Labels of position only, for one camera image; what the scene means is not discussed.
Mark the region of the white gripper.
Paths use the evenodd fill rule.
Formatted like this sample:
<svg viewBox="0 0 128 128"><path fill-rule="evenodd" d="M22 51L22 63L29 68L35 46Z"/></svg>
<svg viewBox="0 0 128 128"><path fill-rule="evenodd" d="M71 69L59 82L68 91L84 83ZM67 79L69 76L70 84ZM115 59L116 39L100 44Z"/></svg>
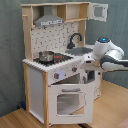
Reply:
<svg viewBox="0 0 128 128"><path fill-rule="evenodd" d="M95 62L95 60L91 57L91 54L85 54L83 56L83 60L86 62L86 63L91 63L93 64Z"/></svg>

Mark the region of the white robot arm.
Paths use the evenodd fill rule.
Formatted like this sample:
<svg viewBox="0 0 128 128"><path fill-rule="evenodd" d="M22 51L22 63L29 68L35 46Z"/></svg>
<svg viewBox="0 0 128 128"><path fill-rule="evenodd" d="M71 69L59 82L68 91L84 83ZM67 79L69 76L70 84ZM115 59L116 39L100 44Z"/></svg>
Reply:
<svg viewBox="0 0 128 128"><path fill-rule="evenodd" d="M128 60L123 60L124 51L109 38L101 37L95 42L91 57L83 56L83 69L101 72L128 71Z"/></svg>

